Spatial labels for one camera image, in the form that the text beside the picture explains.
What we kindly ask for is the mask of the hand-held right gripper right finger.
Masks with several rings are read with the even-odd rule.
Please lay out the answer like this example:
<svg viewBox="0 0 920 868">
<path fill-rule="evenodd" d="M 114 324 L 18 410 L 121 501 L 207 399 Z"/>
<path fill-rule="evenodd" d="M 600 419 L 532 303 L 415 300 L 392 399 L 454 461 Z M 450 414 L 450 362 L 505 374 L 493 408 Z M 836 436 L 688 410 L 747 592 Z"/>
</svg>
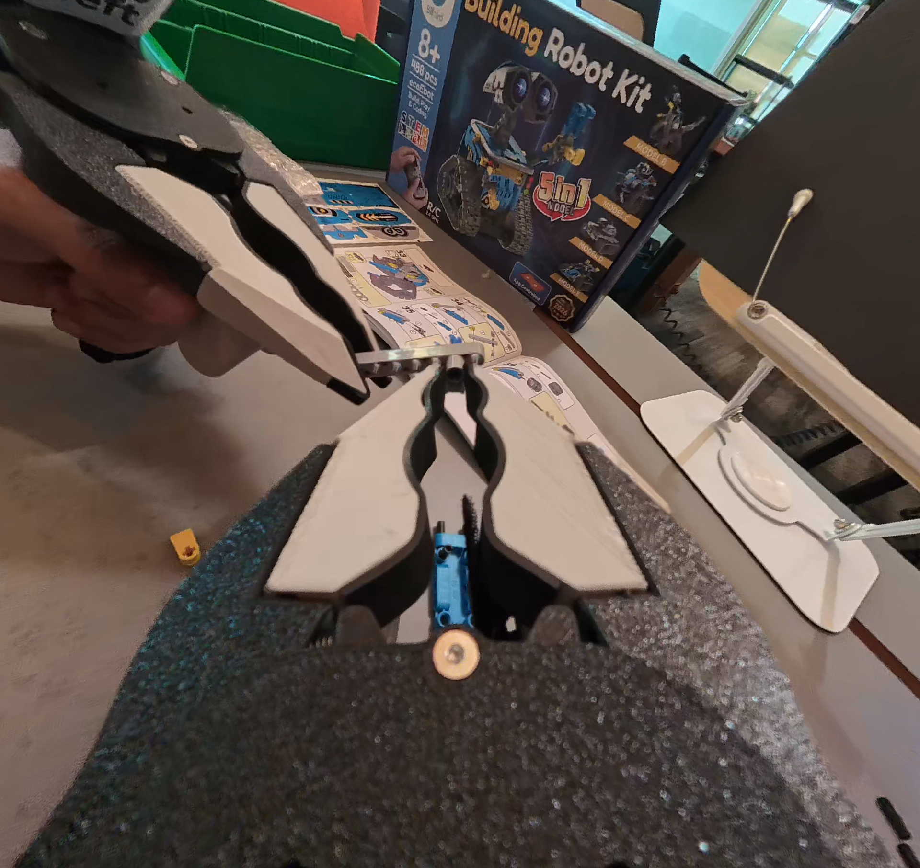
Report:
<svg viewBox="0 0 920 868">
<path fill-rule="evenodd" d="M 550 607 L 581 609 L 652 590 L 589 462 L 589 444 L 529 406 L 486 370 L 466 369 L 473 452 L 486 479 L 469 589 L 476 627 L 530 632 Z"/>
</svg>

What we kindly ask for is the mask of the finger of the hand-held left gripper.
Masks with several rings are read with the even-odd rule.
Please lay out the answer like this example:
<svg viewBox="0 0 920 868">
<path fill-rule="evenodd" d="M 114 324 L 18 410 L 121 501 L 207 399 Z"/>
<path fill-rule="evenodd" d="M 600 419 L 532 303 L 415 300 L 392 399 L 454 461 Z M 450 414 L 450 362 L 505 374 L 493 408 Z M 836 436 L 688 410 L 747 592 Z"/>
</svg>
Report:
<svg viewBox="0 0 920 868">
<path fill-rule="evenodd" d="M 374 335 L 335 257 L 273 185 L 243 186 L 243 237 L 261 272 L 247 281 L 246 335 L 312 374 L 362 374 L 358 356 Z"/>
<path fill-rule="evenodd" d="M 355 404 L 370 396 L 351 344 L 293 283 L 244 241 L 219 199 L 176 175 L 142 165 L 118 173 L 201 253 L 196 298 L 205 313 L 179 340 L 193 368 L 220 376 L 261 350 Z"/>
</svg>

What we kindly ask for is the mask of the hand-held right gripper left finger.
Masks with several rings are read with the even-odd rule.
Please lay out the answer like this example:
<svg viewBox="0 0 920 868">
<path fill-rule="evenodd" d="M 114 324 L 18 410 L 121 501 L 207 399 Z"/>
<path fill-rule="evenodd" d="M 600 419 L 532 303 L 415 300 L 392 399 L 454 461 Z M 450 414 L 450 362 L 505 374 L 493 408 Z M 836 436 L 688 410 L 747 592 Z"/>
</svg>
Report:
<svg viewBox="0 0 920 868">
<path fill-rule="evenodd" d="M 265 585 L 277 598 L 370 609 L 380 625 L 431 581 L 421 482 L 437 456 L 441 370 L 426 368 L 341 434 Z"/>
</svg>

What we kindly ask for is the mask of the long grey building beam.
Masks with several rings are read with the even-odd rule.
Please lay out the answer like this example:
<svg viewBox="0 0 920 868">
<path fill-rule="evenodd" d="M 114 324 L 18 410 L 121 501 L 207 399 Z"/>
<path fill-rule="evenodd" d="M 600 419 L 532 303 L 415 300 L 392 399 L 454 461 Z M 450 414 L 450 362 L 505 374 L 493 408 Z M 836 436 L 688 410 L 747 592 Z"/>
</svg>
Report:
<svg viewBox="0 0 920 868">
<path fill-rule="evenodd" d="M 445 371 L 449 378 L 459 379 L 467 366 L 482 364 L 485 356 L 484 345 L 474 341 L 373 350 L 354 357 L 363 378 L 383 380 L 415 376 L 432 367 Z"/>
</svg>

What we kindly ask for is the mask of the pile of small building pieces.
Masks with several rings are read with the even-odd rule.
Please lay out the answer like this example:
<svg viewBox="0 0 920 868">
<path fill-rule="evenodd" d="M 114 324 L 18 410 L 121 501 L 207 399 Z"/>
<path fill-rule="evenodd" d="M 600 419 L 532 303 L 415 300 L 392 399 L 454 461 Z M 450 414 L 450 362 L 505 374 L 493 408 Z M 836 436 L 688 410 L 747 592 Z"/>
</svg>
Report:
<svg viewBox="0 0 920 868">
<path fill-rule="evenodd" d="M 903 816 L 888 797 L 877 797 L 876 806 L 895 836 L 896 851 L 903 866 L 919 867 L 918 838 L 914 837 Z"/>
</svg>

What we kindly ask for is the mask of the person's left hand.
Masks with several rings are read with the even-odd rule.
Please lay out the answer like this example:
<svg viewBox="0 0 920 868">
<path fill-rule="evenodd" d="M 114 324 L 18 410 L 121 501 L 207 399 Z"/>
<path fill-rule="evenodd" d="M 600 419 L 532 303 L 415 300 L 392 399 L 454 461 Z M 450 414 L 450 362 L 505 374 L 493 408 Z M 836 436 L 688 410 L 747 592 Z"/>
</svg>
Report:
<svg viewBox="0 0 920 868">
<path fill-rule="evenodd" d="M 17 167 L 1 169 L 1 299 L 117 356 L 171 345 L 197 299 L 143 250 L 60 206 Z"/>
</svg>

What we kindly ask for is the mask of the clear plastic bag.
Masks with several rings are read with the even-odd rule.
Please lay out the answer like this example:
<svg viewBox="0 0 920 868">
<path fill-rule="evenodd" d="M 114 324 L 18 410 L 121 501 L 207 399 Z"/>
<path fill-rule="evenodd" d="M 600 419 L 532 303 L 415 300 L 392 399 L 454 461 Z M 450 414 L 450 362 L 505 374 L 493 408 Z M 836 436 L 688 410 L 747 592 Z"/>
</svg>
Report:
<svg viewBox="0 0 920 868">
<path fill-rule="evenodd" d="M 236 131 L 248 146 L 255 151 L 262 161 L 281 174 L 297 195 L 305 200 L 320 200 L 322 189 L 311 172 L 283 153 L 267 136 L 249 124 L 244 118 L 229 112 L 225 112 L 224 115 L 234 125 Z"/>
</svg>

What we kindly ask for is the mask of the blue sticker sheet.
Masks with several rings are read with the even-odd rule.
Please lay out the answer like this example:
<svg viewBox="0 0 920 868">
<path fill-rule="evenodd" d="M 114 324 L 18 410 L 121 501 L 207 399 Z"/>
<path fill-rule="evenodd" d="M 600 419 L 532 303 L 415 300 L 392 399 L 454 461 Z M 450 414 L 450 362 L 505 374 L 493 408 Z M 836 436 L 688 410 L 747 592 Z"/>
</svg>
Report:
<svg viewBox="0 0 920 868">
<path fill-rule="evenodd" d="M 318 180 L 305 204 L 335 249 L 431 241 L 378 184 Z"/>
</svg>

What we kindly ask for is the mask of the blue panel with black pins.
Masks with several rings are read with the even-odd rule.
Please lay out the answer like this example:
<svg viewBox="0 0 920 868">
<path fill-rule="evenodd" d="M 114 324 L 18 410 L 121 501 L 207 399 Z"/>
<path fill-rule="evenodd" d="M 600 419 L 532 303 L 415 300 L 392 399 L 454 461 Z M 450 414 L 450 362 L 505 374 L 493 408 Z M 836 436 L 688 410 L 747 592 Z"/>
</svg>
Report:
<svg viewBox="0 0 920 868">
<path fill-rule="evenodd" d="M 437 630 L 474 627 L 466 536 L 438 521 L 433 533 L 431 623 Z"/>
</svg>

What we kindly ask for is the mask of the green plastic bin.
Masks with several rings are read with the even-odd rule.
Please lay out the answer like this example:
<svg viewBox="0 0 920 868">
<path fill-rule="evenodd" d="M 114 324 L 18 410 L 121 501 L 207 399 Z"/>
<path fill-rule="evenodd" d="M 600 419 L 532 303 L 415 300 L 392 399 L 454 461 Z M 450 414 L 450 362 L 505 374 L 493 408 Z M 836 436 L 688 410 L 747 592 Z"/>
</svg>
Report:
<svg viewBox="0 0 920 868">
<path fill-rule="evenodd" d="M 174 0 L 141 49 L 294 160 L 387 167 L 400 66 L 362 34 L 273 0 Z"/>
</svg>

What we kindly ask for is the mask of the instruction booklet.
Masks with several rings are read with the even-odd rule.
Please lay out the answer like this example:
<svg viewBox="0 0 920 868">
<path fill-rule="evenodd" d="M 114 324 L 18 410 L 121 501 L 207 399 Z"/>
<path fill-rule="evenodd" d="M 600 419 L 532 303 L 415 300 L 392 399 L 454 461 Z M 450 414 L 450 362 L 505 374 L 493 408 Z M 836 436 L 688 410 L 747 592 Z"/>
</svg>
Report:
<svg viewBox="0 0 920 868">
<path fill-rule="evenodd" d="M 662 509 L 671 507 L 614 449 L 564 379 L 527 356 L 498 310 L 454 282 L 417 244 L 340 246 L 335 258 L 363 312 L 395 349 L 478 345 L 488 374 L 574 439 L 592 444 Z"/>
</svg>

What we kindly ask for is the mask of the white laptop stand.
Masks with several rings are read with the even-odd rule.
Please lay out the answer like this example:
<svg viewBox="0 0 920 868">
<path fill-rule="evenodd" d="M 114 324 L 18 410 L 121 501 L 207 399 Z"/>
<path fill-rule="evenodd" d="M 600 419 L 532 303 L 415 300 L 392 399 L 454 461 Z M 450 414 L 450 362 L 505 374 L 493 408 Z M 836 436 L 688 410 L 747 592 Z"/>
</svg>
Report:
<svg viewBox="0 0 920 868">
<path fill-rule="evenodd" d="M 868 541 L 918 532 L 918 523 L 845 520 L 744 417 L 744 405 L 774 369 L 791 371 L 914 473 L 918 427 L 764 300 L 745 303 L 736 317 L 764 356 L 730 401 L 686 391 L 643 402 L 641 419 L 804 617 L 842 632 L 879 576 Z"/>
</svg>

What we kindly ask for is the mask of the robot kit box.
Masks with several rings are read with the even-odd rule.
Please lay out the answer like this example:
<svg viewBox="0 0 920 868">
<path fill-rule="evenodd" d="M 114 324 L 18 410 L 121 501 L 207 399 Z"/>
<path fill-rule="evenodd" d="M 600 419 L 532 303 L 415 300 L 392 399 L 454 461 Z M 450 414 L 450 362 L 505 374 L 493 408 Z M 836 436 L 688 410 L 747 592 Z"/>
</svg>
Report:
<svg viewBox="0 0 920 868">
<path fill-rule="evenodd" d="M 742 98 L 556 0 L 412 0 L 387 182 L 570 331 Z"/>
</svg>

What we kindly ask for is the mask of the black chair with beige panel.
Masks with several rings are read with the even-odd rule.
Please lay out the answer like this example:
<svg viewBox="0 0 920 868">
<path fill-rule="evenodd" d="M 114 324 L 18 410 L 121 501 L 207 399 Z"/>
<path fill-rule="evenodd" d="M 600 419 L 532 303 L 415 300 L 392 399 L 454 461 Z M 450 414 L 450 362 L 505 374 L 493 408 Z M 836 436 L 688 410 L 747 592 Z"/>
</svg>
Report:
<svg viewBox="0 0 920 868">
<path fill-rule="evenodd" d="M 576 0 L 576 5 L 619 31 L 654 46 L 661 0 Z"/>
</svg>

